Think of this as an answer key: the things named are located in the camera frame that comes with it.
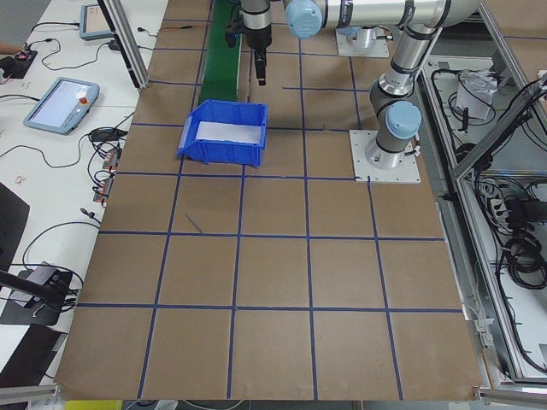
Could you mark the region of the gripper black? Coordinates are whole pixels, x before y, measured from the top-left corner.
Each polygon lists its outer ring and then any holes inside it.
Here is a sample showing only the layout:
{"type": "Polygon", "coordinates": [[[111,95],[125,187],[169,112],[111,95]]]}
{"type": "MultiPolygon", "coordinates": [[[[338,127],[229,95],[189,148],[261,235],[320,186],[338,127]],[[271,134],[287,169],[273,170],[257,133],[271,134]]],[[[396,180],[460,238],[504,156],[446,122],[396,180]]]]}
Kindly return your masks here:
{"type": "Polygon", "coordinates": [[[233,48],[236,37],[244,35],[247,45],[255,50],[254,63],[258,85],[267,83],[267,48],[272,43],[272,29],[267,26],[261,29],[251,29],[242,20],[230,20],[226,24],[226,44],[233,48]]]}

